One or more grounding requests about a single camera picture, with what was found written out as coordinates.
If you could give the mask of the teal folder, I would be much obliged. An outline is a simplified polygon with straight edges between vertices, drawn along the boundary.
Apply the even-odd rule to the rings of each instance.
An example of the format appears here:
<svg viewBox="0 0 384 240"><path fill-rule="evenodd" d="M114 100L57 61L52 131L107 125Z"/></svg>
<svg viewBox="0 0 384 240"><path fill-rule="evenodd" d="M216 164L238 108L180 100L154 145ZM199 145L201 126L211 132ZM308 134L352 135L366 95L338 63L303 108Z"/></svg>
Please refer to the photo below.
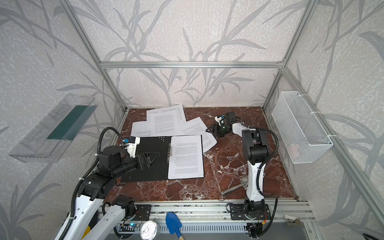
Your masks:
<svg viewBox="0 0 384 240"><path fill-rule="evenodd" d="M137 170L123 183L204 178L201 135L142 137L136 145Z"/></svg>

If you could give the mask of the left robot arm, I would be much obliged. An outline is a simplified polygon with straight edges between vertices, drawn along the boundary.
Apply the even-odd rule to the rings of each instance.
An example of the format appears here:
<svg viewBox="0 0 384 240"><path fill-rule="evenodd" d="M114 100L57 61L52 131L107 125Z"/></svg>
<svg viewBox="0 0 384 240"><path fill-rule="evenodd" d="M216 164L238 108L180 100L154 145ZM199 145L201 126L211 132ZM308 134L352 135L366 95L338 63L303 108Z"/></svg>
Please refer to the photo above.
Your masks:
<svg viewBox="0 0 384 240"><path fill-rule="evenodd" d="M111 130L119 138L121 134L113 127L106 127L99 136L96 160L90 169L79 179L71 198L71 210L56 238L58 240L78 240L86 230L98 207L110 190L116 185L117 178L135 170L150 169L162 157L159 152L138 153L139 138L121 139L121 146L101 148L105 133Z"/></svg>

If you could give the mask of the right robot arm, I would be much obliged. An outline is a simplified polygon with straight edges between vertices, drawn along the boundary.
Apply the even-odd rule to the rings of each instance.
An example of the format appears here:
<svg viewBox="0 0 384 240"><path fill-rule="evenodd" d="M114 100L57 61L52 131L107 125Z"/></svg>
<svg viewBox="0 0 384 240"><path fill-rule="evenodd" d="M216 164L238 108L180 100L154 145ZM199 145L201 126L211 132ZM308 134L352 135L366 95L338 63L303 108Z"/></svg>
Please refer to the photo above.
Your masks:
<svg viewBox="0 0 384 240"><path fill-rule="evenodd" d="M264 170L268 161L277 153L279 143L276 134L263 127L246 125L234 112L215 117L215 123L206 132L217 139L229 134L242 138L243 156L248 164L248 184L243 204L230 204L232 220L270 220L273 217L265 198L278 199L277 195L267 195L263 191Z"/></svg>

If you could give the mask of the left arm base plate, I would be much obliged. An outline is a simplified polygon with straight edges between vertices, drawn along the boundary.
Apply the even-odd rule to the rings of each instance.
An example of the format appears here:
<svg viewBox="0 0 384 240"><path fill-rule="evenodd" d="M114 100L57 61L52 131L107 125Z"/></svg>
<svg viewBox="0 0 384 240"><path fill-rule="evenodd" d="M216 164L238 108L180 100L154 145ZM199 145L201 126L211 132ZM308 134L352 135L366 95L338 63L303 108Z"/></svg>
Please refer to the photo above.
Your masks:
<svg viewBox="0 0 384 240"><path fill-rule="evenodd" d="M150 219L152 205L138 204L135 205L135 214L129 218L130 221L148 221Z"/></svg>

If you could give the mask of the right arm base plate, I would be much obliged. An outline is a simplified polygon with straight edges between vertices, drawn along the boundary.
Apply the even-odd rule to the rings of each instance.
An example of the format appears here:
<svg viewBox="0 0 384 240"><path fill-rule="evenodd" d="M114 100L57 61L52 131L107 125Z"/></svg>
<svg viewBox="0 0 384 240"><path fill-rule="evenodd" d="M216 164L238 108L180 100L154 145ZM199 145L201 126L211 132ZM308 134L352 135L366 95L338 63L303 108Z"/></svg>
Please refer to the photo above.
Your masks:
<svg viewBox="0 0 384 240"><path fill-rule="evenodd" d="M226 205L226 209L230 213L231 220L233 221L269 221L273 213L267 204L265 204L263 210L256 211L254 214L246 214L243 204L229 203Z"/></svg>

